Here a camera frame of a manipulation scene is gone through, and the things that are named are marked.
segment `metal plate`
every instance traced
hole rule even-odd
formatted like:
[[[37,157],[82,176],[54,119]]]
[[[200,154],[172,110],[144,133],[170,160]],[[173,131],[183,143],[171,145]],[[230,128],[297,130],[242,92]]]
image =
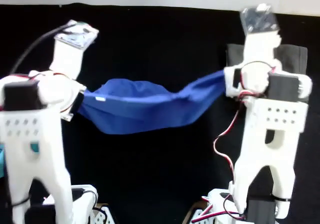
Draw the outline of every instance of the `metal plate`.
[[[245,8],[240,13],[240,19],[246,35],[273,32],[280,29],[276,15],[272,12],[271,6],[267,4]]]

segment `cable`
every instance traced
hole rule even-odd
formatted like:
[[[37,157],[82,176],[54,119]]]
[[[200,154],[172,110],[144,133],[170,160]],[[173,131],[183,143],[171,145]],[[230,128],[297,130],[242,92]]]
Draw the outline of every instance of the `cable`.
[[[94,195],[95,200],[94,200],[94,206],[93,206],[93,207],[95,207],[95,206],[97,205],[97,203],[98,203],[97,194],[96,194],[93,190],[85,190],[85,191],[82,193],[82,195],[85,194],[85,193],[92,193],[92,194]]]
[[[24,203],[26,203],[27,201],[29,201],[30,200],[30,194],[28,195],[28,197],[27,198],[25,198],[25,199],[23,199],[22,201],[20,201],[20,202],[18,202],[18,203],[15,203],[15,204],[11,204],[11,207],[17,207],[17,206],[20,206],[20,205],[22,205],[22,204],[24,204]]]
[[[95,210],[95,211],[98,211],[100,213],[102,213],[104,215],[104,221],[103,221],[103,224],[105,224],[108,220],[108,215],[107,213],[104,211],[104,210],[101,210],[100,208],[98,207],[93,207],[92,210]]]
[[[216,212],[216,213],[209,213],[209,214],[206,214],[206,215],[202,215],[202,216],[199,216],[195,219],[192,219],[191,220],[191,223],[196,223],[196,222],[200,222],[200,221],[203,221],[205,219],[209,219],[209,218],[213,218],[213,217],[217,217],[217,216],[221,216],[221,215],[225,215],[225,214],[228,214],[226,211],[220,211],[220,212]]]
[[[58,33],[60,33],[61,31],[70,28],[70,27],[74,27],[76,25],[75,24],[65,24],[62,26],[59,26],[56,29],[53,29],[45,34],[43,34],[42,36],[38,37],[33,43],[31,43],[31,45],[22,53],[22,55],[16,60],[15,64],[13,65],[11,71],[10,71],[10,75],[14,74],[18,67],[21,65],[21,63],[24,61],[24,59],[26,58],[26,56],[37,46],[39,45],[42,41],[44,41],[45,39],[54,36]]]
[[[204,200],[204,201],[206,201],[206,202],[209,202],[209,197],[207,197],[207,196],[204,196],[204,195],[203,195],[203,196],[201,196],[201,199]]]
[[[251,61],[251,62],[246,63],[243,67],[240,68],[240,84],[241,84],[241,86],[242,86],[243,89],[246,89],[246,88],[245,88],[244,81],[243,81],[243,78],[242,78],[242,69],[243,69],[245,66],[250,65],[250,64],[252,64],[252,63],[263,63],[263,64],[265,64],[265,65],[267,65],[268,67],[271,68],[270,72],[272,72],[272,73],[274,73],[275,70],[276,70],[276,67],[275,67],[275,66],[271,66],[269,63],[264,62],[264,61],[260,61],[260,60],[255,60],[255,61]]]
[[[219,139],[220,137],[226,135],[226,134],[231,130],[231,128],[234,126],[235,121],[236,121],[236,119],[237,119],[237,117],[238,117],[239,111],[240,111],[240,108],[236,111],[236,113],[235,113],[235,115],[234,115],[231,123],[230,123],[229,126],[227,127],[227,129],[225,129],[222,133],[220,133],[220,134],[214,139],[214,141],[213,141],[213,150],[214,150],[214,152],[215,152],[216,154],[218,154],[219,156],[225,158],[225,159],[227,160],[227,162],[229,163],[229,167],[230,167],[230,170],[231,170],[231,172],[232,172],[232,182],[233,182],[233,183],[235,182],[234,164],[233,164],[231,158],[230,158],[227,154],[224,154],[224,153],[222,153],[222,152],[220,152],[220,151],[217,150],[216,144],[217,144],[218,139]]]
[[[228,214],[228,215],[229,215],[230,217],[232,217],[233,219],[243,220],[243,219],[245,218],[245,216],[244,216],[243,214],[240,214],[240,213],[238,213],[238,212],[231,212],[231,211],[228,211],[228,210],[226,209],[226,201],[228,200],[228,198],[229,198],[230,196],[231,196],[231,195],[228,194],[228,195],[226,196],[226,198],[224,199],[224,201],[223,201],[222,206],[223,206],[224,211],[226,212],[226,214]]]

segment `blue fabric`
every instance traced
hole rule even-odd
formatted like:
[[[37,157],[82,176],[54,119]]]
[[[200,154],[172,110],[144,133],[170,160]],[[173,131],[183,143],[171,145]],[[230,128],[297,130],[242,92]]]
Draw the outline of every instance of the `blue fabric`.
[[[86,91],[78,112],[106,134],[181,127],[196,121],[224,91],[223,70],[176,93],[149,81],[111,79],[95,92]]]

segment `black backdrop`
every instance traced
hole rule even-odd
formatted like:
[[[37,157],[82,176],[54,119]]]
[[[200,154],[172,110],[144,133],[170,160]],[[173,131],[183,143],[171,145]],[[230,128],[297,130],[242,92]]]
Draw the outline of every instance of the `black backdrop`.
[[[31,41],[70,19],[100,30],[83,58],[79,82],[93,91],[112,78],[146,80],[175,92],[223,68],[225,45],[243,44],[239,13],[191,8],[117,7],[72,4],[0,6],[0,74],[5,76]],[[296,183],[284,223],[319,223],[320,18],[277,15],[282,43],[305,46],[313,80],[305,133],[295,163]],[[53,40],[39,46],[19,73],[45,70]],[[92,184],[100,203],[109,203],[121,224],[180,224],[188,209],[213,188],[226,188],[231,175],[212,153],[213,138],[231,121],[237,106],[220,97],[194,124],[131,135],[106,135],[81,115],[63,122],[65,160],[72,184]],[[236,160],[244,119],[218,148]],[[252,192],[265,191],[265,176]],[[32,186],[34,199],[43,191]]]

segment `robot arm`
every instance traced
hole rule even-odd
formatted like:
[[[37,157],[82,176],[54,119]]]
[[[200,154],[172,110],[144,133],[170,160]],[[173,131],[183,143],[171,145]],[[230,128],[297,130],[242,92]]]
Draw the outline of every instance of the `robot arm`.
[[[44,205],[54,205],[58,224],[88,223],[97,203],[98,193],[93,186],[71,186],[65,167],[61,119],[70,121],[76,105],[82,102],[86,87],[75,79],[83,52],[95,40],[98,30],[83,22],[72,20],[69,24],[71,27],[55,36],[50,70],[32,70],[28,75],[12,74],[0,79],[0,137],[12,220],[16,224],[25,224],[26,213],[32,216],[28,193],[34,178],[40,179],[49,191],[51,196]],[[80,192],[80,197],[73,201],[74,191]],[[35,208],[34,212],[41,211],[37,209],[41,206]],[[52,216],[48,216],[47,223],[50,220]]]
[[[295,182],[294,162],[300,133],[304,131],[308,104],[301,102],[312,90],[312,80],[303,74],[282,70],[274,57],[280,45],[279,25],[271,7],[261,4],[246,8],[240,14],[246,35],[243,62],[224,69],[226,96],[246,96],[246,116],[241,152],[234,167],[234,180],[229,189],[214,189],[208,194],[212,213],[235,212],[244,219],[221,215],[219,224],[274,224],[288,215]],[[274,131],[266,143],[267,131]],[[273,178],[272,196],[253,199],[249,186],[265,167]],[[226,200],[230,194],[233,201]]]

